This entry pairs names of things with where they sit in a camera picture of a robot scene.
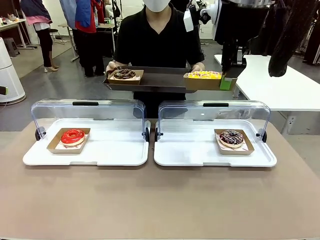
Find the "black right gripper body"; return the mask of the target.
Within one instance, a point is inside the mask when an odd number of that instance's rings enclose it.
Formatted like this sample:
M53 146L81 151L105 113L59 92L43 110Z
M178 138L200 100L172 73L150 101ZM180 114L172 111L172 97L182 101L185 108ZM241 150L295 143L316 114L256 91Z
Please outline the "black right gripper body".
M221 64L223 67L230 67L233 60L237 60L238 50L244 54L247 50L247 43L239 42L237 39L229 39L223 43Z

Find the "person's right hand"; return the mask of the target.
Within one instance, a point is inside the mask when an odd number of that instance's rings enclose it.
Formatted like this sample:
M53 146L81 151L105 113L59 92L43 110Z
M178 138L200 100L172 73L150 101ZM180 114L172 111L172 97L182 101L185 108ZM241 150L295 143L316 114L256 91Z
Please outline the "person's right hand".
M114 72L115 70L120 70L122 66L125 66L125 64L117 61L110 61L106 66L105 73L109 74Z

